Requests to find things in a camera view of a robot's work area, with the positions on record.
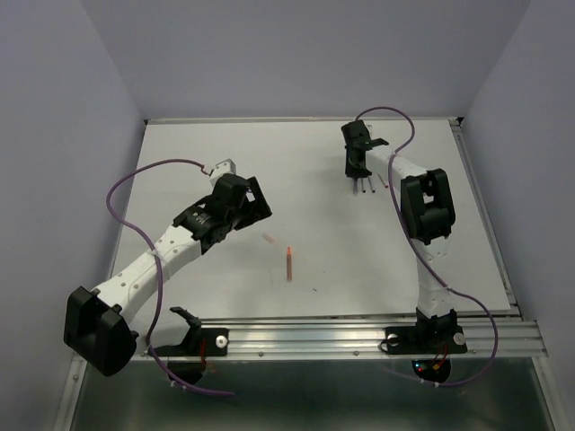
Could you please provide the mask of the blue marker pen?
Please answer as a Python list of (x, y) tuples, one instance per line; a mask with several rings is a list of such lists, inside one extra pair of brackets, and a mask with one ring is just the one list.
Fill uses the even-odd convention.
[(368, 185), (369, 185), (369, 187), (370, 187), (371, 192), (375, 194), (375, 193), (376, 193), (376, 188), (375, 188), (375, 185), (374, 185), (372, 176), (369, 176), (369, 177), (367, 178), (367, 181), (368, 181)]

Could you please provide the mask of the orange highlighter pen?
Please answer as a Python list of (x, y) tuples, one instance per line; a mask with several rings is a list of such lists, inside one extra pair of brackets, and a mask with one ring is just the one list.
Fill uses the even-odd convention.
[(293, 280), (293, 253), (292, 253), (292, 248), (290, 246), (287, 246), (287, 252), (286, 252), (286, 279), (288, 282), (292, 282)]

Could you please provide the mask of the red marker pen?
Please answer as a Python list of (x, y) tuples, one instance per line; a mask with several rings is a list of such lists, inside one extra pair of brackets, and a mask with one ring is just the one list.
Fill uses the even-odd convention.
[(389, 183), (387, 182), (387, 180), (385, 180), (381, 175), (378, 175), (379, 180), (381, 181), (381, 183), (383, 184), (385, 189), (389, 189)]

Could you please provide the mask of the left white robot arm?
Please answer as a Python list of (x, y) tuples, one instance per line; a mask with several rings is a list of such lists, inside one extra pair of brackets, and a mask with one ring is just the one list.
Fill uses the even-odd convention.
[(131, 328), (139, 310), (180, 269), (206, 254), (232, 231), (271, 215), (256, 178), (220, 176), (211, 194), (177, 215), (153, 247), (93, 289), (67, 298), (64, 341), (102, 375), (118, 373), (137, 351)]

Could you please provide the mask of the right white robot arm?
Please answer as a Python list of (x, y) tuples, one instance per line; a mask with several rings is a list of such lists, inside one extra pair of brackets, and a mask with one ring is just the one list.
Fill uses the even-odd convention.
[(390, 355), (431, 355), (454, 343), (457, 316), (447, 289), (438, 280), (447, 267), (447, 240), (456, 221), (447, 173), (400, 156), (383, 138), (373, 138), (361, 119), (341, 127), (345, 174), (355, 182), (379, 176), (387, 183), (401, 228), (417, 261), (416, 322), (385, 328), (381, 348)]

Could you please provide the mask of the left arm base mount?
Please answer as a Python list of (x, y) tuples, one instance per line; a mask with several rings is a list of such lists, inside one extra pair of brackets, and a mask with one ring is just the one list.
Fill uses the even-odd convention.
[(161, 357), (224, 357), (229, 329), (212, 327), (180, 306), (169, 309), (170, 320), (159, 323), (152, 334), (151, 349)]

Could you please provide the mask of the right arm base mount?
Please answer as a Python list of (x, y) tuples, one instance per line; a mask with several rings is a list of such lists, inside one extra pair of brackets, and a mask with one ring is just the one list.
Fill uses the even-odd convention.
[(443, 316), (426, 317), (417, 310), (411, 326), (388, 326), (379, 349), (395, 356), (425, 356), (436, 354), (465, 354), (468, 349), (454, 310)]

